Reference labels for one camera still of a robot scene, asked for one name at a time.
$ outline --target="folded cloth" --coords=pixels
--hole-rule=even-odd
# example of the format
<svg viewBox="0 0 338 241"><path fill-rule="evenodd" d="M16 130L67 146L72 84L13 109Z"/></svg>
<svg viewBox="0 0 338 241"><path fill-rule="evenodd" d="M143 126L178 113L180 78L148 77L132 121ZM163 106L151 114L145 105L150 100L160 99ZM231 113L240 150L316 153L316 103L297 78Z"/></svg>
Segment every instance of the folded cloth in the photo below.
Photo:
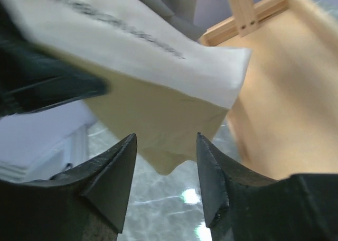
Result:
<svg viewBox="0 0 338 241"><path fill-rule="evenodd" d="M140 0L192 40L198 40L205 29L193 24L197 0Z"/></svg>
<svg viewBox="0 0 338 241"><path fill-rule="evenodd" d="M202 46L140 0L7 1L32 43L109 82L86 103L161 174L196 159L197 132L215 136L243 84L250 50Z"/></svg>

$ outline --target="wooden tray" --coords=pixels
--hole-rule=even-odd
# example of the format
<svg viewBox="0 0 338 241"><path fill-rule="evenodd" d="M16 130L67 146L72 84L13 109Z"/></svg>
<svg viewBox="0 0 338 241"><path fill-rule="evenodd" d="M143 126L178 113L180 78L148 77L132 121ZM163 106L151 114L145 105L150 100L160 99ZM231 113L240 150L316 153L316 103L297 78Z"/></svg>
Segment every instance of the wooden tray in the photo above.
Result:
<svg viewBox="0 0 338 241"><path fill-rule="evenodd" d="M253 49L227 116L242 163L275 179L338 173L338 24L311 0L248 1L201 38Z"/></svg>

